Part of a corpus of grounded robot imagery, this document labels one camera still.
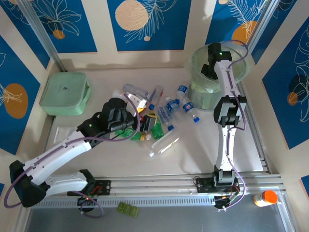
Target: white robotic arm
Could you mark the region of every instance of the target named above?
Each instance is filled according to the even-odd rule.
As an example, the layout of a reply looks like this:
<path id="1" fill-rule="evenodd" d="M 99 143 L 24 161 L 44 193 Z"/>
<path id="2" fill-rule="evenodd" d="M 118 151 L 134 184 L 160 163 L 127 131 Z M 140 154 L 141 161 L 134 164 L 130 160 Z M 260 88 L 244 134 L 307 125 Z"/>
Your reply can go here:
<path id="1" fill-rule="evenodd" d="M 96 180 L 88 170 L 70 175 L 51 174 L 76 156 L 109 140 L 111 132 L 130 126 L 139 130 L 139 117 L 126 111 L 126 103 L 122 99 L 111 98 L 104 104 L 101 112 L 84 121 L 62 143 L 25 164 L 18 160 L 13 162 L 10 165 L 11 182 L 22 205 L 30 207 L 46 196 L 68 191 L 89 194 L 94 189 Z M 5 203 L 10 189 L 5 196 Z"/>

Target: cable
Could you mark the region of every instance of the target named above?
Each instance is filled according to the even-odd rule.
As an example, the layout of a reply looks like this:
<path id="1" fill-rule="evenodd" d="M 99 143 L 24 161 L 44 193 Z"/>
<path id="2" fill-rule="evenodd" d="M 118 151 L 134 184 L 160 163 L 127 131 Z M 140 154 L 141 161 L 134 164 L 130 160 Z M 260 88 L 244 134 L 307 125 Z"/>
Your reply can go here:
<path id="1" fill-rule="evenodd" d="M 124 139 L 117 139 L 117 140 L 112 140 L 112 139 L 103 139 L 103 138 L 97 138 L 97 137 L 84 137 L 84 138 L 78 138 L 78 139 L 74 139 L 72 141 L 69 141 L 67 142 L 65 145 L 66 146 L 69 146 L 73 143 L 76 143 L 78 141 L 81 141 L 81 140 L 97 140 L 97 141 L 102 141 L 102 142 L 105 142 L 105 141 L 108 141 L 108 142 L 121 142 L 121 141 L 125 141 L 125 140 L 129 140 L 130 138 L 132 138 L 138 131 L 139 131 L 139 128 L 140 128 L 140 115 L 139 115 L 139 112 L 138 110 L 136 109 L 133 101 L 127 96 L 127 94 L 124 94 L 124 96 L 127 98 L 127 100 L 129 101 L 129 103 L 133 106 L 133 109 L 136 113 L 136 118 L 137 118 L 137 127 L 136 127 L 136 130 L 134 131 L 133 134 L 131 134 L 129 137 L 127 138 L 124 138 Z M 20 203 L 17 203 L 17 204 L 13 204 L 13 205 L 8 205 L 8 198 L 9 198 L 9 195 L 12 191 L 12 189 L 14 188 L 14 186 L 20 181 L 20 179 L 26 175 L 31 169 L 35 168 L 36 165 L 38 165 L 40 162 L 42 162 L 43 160 L 47 159 L 48 157 L 52 156 L 53 154 L 55 154 L 56 152 L 60 151 L 61 149 L 63 149 L 64 146 L 60 146 L 60 147 L 57 147 L 55 150 L 52 150 L 50 153 L 48 153 L 47 155 L 45 155 L 44 157 L 42 157 L 41 159 L 37 160 L 33 166 L 31 167 L 28 167 L 26 170 L 24 170 L 22 172 L 21 175 L 19 175 L 16 180 L 11 184 L 11 186 L 8 188 L 7 192 L 5 193 L 5 196 L 4 196 L 4 207 L 5 208 L 14 208 L 14 207 L 17 207 L 19 205 L 21 205 L 21 202 Z"/>
<path id="2" fill-rule="evenodd" d="M 226 210 L 226 209 L 228 209 L 228 208 L 230 208 L 230 207 L 236 205 L 237 203 L 239 203 L 239 202 L 243 199 L 243 197 L 245 196 L 245 192 L 246 192 L 246 183 L 245 183 L 245 181 L 243 180 L 243 178 L 241 177 L 241 175 L 239 174 L 239 172 L 236 170 L 236 168 L 234 167 L 234 165 L 232 164 L 232 161 L 231 161 L 231 159 L 230 159 L 230 157 L 229 157 L 230 131 L 231 131 L 232 129 L 234 129 L 234 128 L 239 129 L 239 130 L 241 130 L 241 131 L 242 131 L 242 130 L 244 131 L 244 130 L 246 130 L 246 128 L 247 128 L 247 122 L 246 122 L 245 113 L 244 113 L 244 111 L 243 111 L 243 109 L 242 109 L 242 107 L 241 107 L 241 105 L 240 105 L 240 102 L 239 102 L 239 100 L 238 100 L 238 97 L 236 96 L 236 93 L 235 93 L 235 90 L 234 90 L 234 87 L 233 87 L 232 78 L 231 78 L 231 75 L 230 75 L 230 68 L 231 68 L 235 63 L 244 60 L 244 59 L 248 56 L 248 54 L 249 54 L 249 49 L 248 49 L 246 43 L 244 43 L 243 41 L 240 41 L 240 40 L 227 40 L 227 41 L 223 42 L 222 44 L 224 44 L 224 43 L 226 43 L 226 42 L 238 42 L 238 43 L 241 43 L 241 44 L 246 48 L 246 54 L 245 54 L 245 56 L 242 57 L 242 58 L 240 58 L 240 59 L 238 59 L 238 60 L 236 60 L 236 61 L 234 61 L 234 62 L 232 62 L 232 63 L 227 67 L 227 69 L 226 69 L 227 76 L 228 76 L 228 80 L 229 80 L 230 85 L 231 85 L 231 93 L 234 95 L 234 97 L 235 97 L 235 99 L 236 99 L 238 108 L 240 109 L 241 116 L 242 116 L 242 118 L 243 118 L 243 125 L 244 125 L 244 128 L 234 126 L 234 127 L 232 127 L 232 128 L 229 129 L 229 131 L 228 131 L 228 136 L 227 136 L 227 143 L 226 143 L 226 156 L 227 156 L 227 160 L 228 160 L 228 162 L 230 163 L 231 167 L 233 168 L 233 170 L 235 171 L 235 173 L 240 177 L 240 179 L 241 179 L 242 182 L 243 182 L 243 192 L 242 192 L 241 197 L 240 197 L 235 203 L 233 203 L 233 204 L 227 206 L 227 207 L 224 208 L 224 209 L 220 209 L 220 210 Z"/>
<path id="3" fill-rule="evenodd" d="M 219 209 L 219 210 L 227 210 L 228 208 L 230 208 L 230 207 L 236 205 L 237 203 L 239 203 L 239 202 L 243 199 L 243 197 L 245 196 L 245 192 L 246 192 L 246 183 L 245 183 L 245 181 L 243 180 L 243 178 L 241 177 L 241 175 L 239 174 L 239 172 L 236 170 L 236 168 L 234 167 L 234 165 L 232 164 L 232 161 L 231 161 L 231 159 L 230 159 L 230 157 L 229 157 L 229 149 L 228 149 L 228 148 L 229 148 L 229 144 L 230 144 L 230 132 L 228 132 L 228 136 L 227 136 L 227 143 L 226 143 L 227 150 L 226 150 L 226 156 L 227 156 L 227 160 L 228 160 L 228 162 L 230 163 L 231 167 L 234 169 L 235 173 L 240 177 L 240 179 L 241 179 L 241 181 L 242 181 L 242 183 L 243 183 L 243 191 L 242 191 L 241 197 L 240 197 L 235 203 L 233 203 L 233 204 L 231 204 L 231 205 L 225 207 L 224 209 Z"/>
<path id="4" fill-rule="evenodd" d="M 72 192 L 74 192 L 74 193 L 76 193 L 76 194 L 78 194 L 78 195 L 81 195 L 81 196 L 83 196 L 83 197 L 86 197 L 86 199 L 91 200 L 91 201 L 92 201 L 94 204 L 96 204 L 96 205 L 100 208 L 100 210 L 101 210 L 101 214 L 100 214 L 99 216 L 93 216 L 93 215 L 90 215 L 90 214 L 85 214 L 85 213 L 83 212 L 83 205 L 84 205 L 87 201 L 84 201 L 84 202 L 81 204 L 81 207 L 80 207 L 80 210 L 81 210 L 81 214 L 82 214 L 82 215 L 85 215 L 85 216 L 88 217 L 88 218 L 100 218 L 100 217 L 102 217 L 102 216 L 104 215 L 104 210 L 103 210 L 102 206 L 101 206 L 97 201 L 95 201 L 93 198 L 87 196 L 86 194 L 83 194 L 83 193 L 81 193 L 81 192 L 78 192 L 78 191 L 72 191 Z"/>
<path id="5" fill-rule="evenodd" d="M 240 105 L 240 102 L 239 102 L 239 100 L 238 100 L 238 97 L 236 96 L 236 93 L 235 93 L 235 91 L 234 91 L 234 87 L 233 87 L 233 83 L 232 83 L 232 78 L 231 78 L 231 74 L 230 74 L 230 68 L 231 68 L 235 63 L 244 60 L 244 59 L 248 56 L 248 54 L 249 54 L 249 49 L 248 49 L 248 46 L 247 46 L 243 41 L 240 41 L 240 40 L 227 40 L 227 41 L 223 42 L 222 44 L 224 44 L 224 43 L 226 43 L 226 42 L 238 42 L 238 43 L 241 43 L 241 44 L 246 48 L 246 54 L 245 54 L 245 56 L 242 57 L 242 58 L 240 58 L 240 59 L 238 59 L 238 60 L 236 60 L 236 61 L 234 61 L 234 62 L 232 62 L 232 63 L 227 67 L 227 69 L 226 69 L 227 76 L 228 76 L 228 80 L 229 80 L 230 85 L 231 85 L 231 93 L 234 95 L 234 97 L 235 97 L 235 99 L 236 99 L 238 108 L 240 109 L 241 117 L 243 118 L 243 126 L 244 126 L 244 127 L 241 128 L 241 127 L 237 127 L 237 126 L 236 126 L 236 128 L 239 129 L 239 130 L 241 130 L 241 131 L 242 131 L 242 130 L 244 131 L 244 130 L 246 130 L 246 128 L 247 128 L 246 117 L 245 117 L 245 113 L 244 113 L 244 111 L 243 111 L 243 109 L 242 109 L 242 107 L 241 107 L 241 105 Z"/>

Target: orange bottle cap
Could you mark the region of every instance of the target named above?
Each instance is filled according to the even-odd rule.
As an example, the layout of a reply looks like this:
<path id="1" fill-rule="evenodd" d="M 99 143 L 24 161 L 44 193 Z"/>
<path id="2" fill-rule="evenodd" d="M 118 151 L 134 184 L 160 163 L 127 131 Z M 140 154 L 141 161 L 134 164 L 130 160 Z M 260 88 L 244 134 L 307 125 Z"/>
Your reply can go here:
<path id="1" fill-rule="evenodd" d="M 278 196 L 274 191 L 267 190 L 264 192 L 264 201 L 275 204 L 278 202 Z"/>

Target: gray floor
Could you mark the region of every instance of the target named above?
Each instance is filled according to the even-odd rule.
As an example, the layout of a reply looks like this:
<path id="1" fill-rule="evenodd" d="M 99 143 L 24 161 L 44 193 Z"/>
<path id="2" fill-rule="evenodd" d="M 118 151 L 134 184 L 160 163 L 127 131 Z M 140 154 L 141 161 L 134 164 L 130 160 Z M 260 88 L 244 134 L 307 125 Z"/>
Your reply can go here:
<path id="1" fill-rule="evenodd" d="M 257 207 L 246 196 L 227 212 L 213 206 L 140 207 L 137 218 L 106 208 L 105 216 L 92 219 L 77 209 L 34 209 L 27 232 L 283 232 L 276 205 Z"/>

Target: metal frame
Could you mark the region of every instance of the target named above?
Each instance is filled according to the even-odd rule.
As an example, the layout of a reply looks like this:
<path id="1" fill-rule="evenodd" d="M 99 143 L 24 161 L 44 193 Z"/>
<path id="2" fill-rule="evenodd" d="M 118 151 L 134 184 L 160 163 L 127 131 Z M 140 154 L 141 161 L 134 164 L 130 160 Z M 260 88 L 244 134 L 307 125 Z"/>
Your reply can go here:
<path id="1" fill-rule="evenodd" d="M 24 14 L 26 20 L 29 22 L 32 30 L 40 40 L 42 46 L 46 50 L 49 57 L 54 61 L 55 65 L 61 72 L 66 72 L 64 65 L 62 64 L 61 59 L 58 56 L 58 52 L 49 38 L 44 26 L 42 25 L 39 17 L 35 13 L 31 3 L 28 0 L 16 0 L 18 3 L 18 7 L 21 12 Z"/>

